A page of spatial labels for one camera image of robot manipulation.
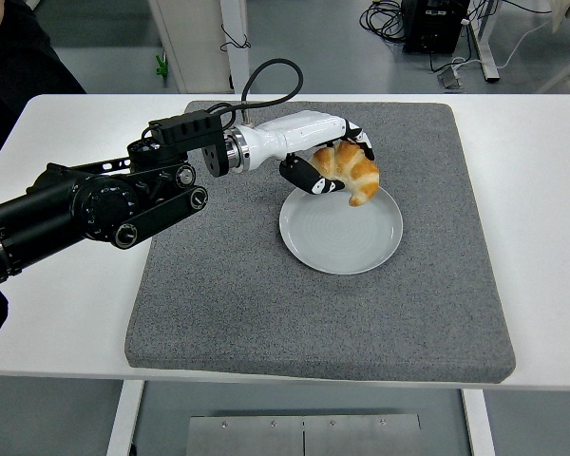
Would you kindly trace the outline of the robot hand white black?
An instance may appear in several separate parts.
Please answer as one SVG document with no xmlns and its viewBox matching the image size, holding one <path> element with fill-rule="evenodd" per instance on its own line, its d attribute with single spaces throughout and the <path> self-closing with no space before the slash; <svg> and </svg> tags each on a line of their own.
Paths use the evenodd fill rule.
<svg viewBox="0 0 570 456">
<path fill-rule="evenodd" d="M 345 189 L 359 206 L 377 192 L 379 170 L 361 127 L 317 111 L 301 111 L 256 127 L 239 125 L 225 134 L 229 167 L 237 172 L 281 160 L 279 173 L 313 195 Z"/>
</svg>

